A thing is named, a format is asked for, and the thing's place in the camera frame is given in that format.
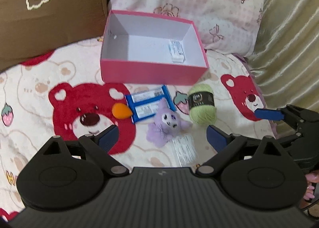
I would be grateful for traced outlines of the right hand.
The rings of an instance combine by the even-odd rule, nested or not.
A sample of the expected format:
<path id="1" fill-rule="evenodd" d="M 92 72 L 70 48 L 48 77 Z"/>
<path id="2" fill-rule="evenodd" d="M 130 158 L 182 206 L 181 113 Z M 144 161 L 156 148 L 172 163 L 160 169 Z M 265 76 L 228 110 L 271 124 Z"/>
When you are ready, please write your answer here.
<path id="1" fill-rule="evenodd" d="M 304 200 L 309 200 L 309 199 L 314 199 L 314 191 L 315 191 L 315 187 L 314 184 L 318 183 L 319 180 L 319 173 L 318 171 L 313 171 L 311 173 L 307 173 L 305 175 L 305 178 L 307 180 L 307 189 L 306 192 L 303 196 Z"/>

